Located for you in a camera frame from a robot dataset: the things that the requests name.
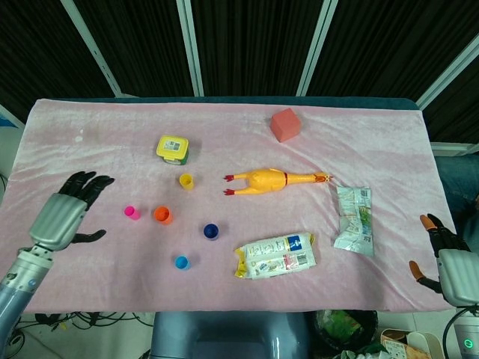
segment small plastic cup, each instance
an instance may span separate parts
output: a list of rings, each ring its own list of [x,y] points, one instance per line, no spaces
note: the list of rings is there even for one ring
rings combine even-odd
[[[159,206],[155,209],[153,217],[161,224],[165,226],[170,224],[173,221],[173,215],[171,214],[168,207]]]
[[[207,237],[210,241],[215,241],[219,235],[219,229],[216,224],[210,223],[204,226],[203,234]]]
[[[193,176],[191,174],[182,174],[180,176],[180,184],[183,189],[191,191],[195,187],[195,182],[193,181]]]
[[[140,211],[138,211],[134,206],[128,206],[123,211],[126,217],[131,218],[134,221],[137,221],[141,217]]]
[[[174,260],[174,266],[181,271],[187,271],[190,267],[189,260],[185,256],[179,256]]]

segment pink cup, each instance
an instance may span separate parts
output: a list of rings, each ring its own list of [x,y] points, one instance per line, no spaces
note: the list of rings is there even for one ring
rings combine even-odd
[[[131,218],[134,221],[137,221],[141,217],[140,211],[138,211],[134,206],[128,206],[125,208],[124,214],[126,217]]]

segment orange cup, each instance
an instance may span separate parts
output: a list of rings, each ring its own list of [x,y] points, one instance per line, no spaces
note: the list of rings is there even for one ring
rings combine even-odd
[[[167,226],[173,221],[173,215],[171,214],[168,207],[159,206],[155,209],[153,217],[161,224]]]

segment yellow cup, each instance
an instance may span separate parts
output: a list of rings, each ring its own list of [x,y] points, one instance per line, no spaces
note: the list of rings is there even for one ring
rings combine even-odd
[[[195,183],[193,182],[193,176],[191,174],[182,174],[180,176],[180,184],[183,189],[187,191],[191,191],[193,187],[195,187]]]

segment blue label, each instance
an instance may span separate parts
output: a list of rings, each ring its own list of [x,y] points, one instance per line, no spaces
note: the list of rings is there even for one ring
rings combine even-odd
[[[291,251],[299,251],[300,249],[302,249],[301,240],[299,240],[299,236],[287,237],[287,241],[290,244]]]

